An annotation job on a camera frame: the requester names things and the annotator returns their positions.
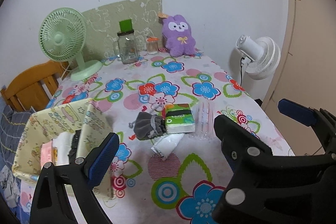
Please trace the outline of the clear striped plastic pack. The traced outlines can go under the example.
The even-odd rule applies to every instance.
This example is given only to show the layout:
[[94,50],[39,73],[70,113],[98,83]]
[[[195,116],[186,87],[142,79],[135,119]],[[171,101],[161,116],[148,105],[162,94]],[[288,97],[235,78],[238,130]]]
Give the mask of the clear striped plastic pack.
[[189,133],[189,138],[208,141],[214,135],[214,107],[211,101],[202,100],[191,108],[195,121],[195,131]]

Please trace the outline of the green tissue pack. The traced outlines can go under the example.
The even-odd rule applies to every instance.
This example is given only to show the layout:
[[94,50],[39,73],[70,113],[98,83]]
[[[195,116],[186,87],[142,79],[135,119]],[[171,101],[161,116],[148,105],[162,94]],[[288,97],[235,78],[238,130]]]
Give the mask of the green tissue pack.
[[165,127],[168,134],[192,133],[195,120],[187,103],[165,106]]

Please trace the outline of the grey drawstring pouch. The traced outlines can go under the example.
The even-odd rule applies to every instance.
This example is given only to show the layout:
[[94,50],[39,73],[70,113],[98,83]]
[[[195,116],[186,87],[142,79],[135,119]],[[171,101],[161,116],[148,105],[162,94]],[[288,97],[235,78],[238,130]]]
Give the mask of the grey drawstring pouch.
[[162,116],[148,112],[140,112],[135,121],[129,123],[135,137],[139,140],[149,140],[166,133],[165,120]]

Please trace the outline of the yellow cartoon tissue pack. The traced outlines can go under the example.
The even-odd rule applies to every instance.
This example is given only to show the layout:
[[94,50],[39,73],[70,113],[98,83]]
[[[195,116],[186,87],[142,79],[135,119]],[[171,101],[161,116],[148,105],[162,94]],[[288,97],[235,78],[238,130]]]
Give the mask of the yellow cartoon tissue pack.
[[53,147],[52,148],[52,161],[54,165],[57,165],[58,163],[58,149]]

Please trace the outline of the pink tissue pack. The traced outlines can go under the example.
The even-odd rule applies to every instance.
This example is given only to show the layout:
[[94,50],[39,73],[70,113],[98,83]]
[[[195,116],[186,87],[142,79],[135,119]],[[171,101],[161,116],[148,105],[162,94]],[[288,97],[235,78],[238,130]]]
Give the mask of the pink tissue pack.
[[41,167],[47,162],[54,162],[52,141],[42,144],[41,146]]

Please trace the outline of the beige door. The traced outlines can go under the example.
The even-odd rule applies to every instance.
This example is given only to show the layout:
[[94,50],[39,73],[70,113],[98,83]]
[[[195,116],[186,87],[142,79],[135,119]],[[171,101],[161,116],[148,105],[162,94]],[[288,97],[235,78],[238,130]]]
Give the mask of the beige door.
[[335,113],[335,0],[289,0],[281,61],[262,103],[295,155],[323,153],[311,128],[279,113],[283,98]]

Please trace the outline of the crumpled white cloth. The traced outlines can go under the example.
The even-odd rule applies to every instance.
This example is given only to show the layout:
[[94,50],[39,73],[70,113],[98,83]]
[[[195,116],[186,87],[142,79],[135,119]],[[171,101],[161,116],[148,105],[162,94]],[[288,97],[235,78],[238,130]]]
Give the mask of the crumpled white cloth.
[[8,168],[7,165],[4,165],[1,169],[1,192],[7,205],[10,208],[17,207],[20,191],[18,183],[15,180],[11,170]]

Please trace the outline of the white standing fan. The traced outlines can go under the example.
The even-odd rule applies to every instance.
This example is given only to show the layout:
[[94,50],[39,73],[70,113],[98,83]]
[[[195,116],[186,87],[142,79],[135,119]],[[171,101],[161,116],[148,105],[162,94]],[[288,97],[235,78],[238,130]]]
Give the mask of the white standing fan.
[[253,40],[247,35],[242,35],[236,41],[236,49],[242,54],[241,83],[244,75],[253,80],[263,80],[271,76],[280,63],[280,47],[268,36]]

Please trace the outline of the floral tablecloth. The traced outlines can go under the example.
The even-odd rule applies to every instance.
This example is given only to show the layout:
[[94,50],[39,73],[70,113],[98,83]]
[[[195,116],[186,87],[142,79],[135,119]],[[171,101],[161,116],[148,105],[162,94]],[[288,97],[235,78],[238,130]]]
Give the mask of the floral tablecloth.
[[167,53],[145,55],[125,65],[116,57],[103,60],[92,77],[65,79],[46,109],[87,98],[120,138],[109,172],[94,192],[113,223],[211,223],[211,214],[228,185],[232,171],[220,140],[195,140],[186,134],[163,161],[138,140],[129,123],[141,111],[162,114],[167,104],[192,108],[209,100],[214,118],[224,114],[275,155],[293,155],[279,130],[248,93],[220,66],[198,52],[172,58]]

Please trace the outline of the grey plaid pillow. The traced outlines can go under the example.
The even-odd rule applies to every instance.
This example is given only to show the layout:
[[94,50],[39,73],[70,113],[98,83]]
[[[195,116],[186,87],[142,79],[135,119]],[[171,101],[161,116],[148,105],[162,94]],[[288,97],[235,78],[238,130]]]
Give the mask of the grey plaid pillow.
[[15,154],[26,123],[34,109],[14,110],[1,97],[1,166],[12,169]]

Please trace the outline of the yellow cartoon storage box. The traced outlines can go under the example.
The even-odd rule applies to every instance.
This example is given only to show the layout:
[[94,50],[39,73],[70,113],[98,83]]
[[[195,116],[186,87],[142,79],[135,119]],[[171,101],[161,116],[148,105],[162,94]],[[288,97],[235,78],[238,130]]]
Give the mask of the yellow cartoon storage box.
[[81,131],[77,157],[86,157],[112,132],[106,115],[92,98],[79,100],[31,114],[20,138],[12,173],[18,179],[36,184],[41,172],[41,146],[62,132]]

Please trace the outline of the toothpick jar orange lid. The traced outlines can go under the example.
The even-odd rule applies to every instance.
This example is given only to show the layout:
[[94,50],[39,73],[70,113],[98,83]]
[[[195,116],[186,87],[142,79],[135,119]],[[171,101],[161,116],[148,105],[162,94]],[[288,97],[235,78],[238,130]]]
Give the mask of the toothpick jar orange lid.
[[149,55],[155,55],[158,53],[158,42],[159,38],[156,37],[147,37],[146,39],[146,50]]

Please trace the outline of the glass mason jar mug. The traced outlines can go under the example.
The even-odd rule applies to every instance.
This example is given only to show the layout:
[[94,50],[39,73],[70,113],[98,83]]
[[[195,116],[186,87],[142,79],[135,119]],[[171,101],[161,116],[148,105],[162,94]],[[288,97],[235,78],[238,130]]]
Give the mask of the glass mason jar mug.
[[134,36],[131,19],[119,22],[120,31],[117,33],[117,41],[114,42],[114,54],[123,64],[132,64],[138,61],[139,54]]

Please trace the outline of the green desk fan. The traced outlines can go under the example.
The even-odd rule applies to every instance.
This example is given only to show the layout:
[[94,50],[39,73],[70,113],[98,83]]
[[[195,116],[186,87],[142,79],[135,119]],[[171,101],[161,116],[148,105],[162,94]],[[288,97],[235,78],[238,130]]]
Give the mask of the green desk fan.
[[60,63],[76,61],[77,67],[70,73],[72,81],[87,79],[102,68],[101,61],[84,60],[86,37],[84,16],[69,7],[50,12],[39,30],[40,48],[49,59]]

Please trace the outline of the green patterned board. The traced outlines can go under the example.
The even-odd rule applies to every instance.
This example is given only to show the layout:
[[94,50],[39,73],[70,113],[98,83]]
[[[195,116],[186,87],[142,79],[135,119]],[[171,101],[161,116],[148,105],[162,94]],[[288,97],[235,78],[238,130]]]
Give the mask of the green patterned board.
[[146,50],[148,37],[159,38],[158,44],[162,46],[161,12],[162,0],[126,0],[84,11],[87,26],[84,60],[114,56],[118,34],[131,30],[139,51]]

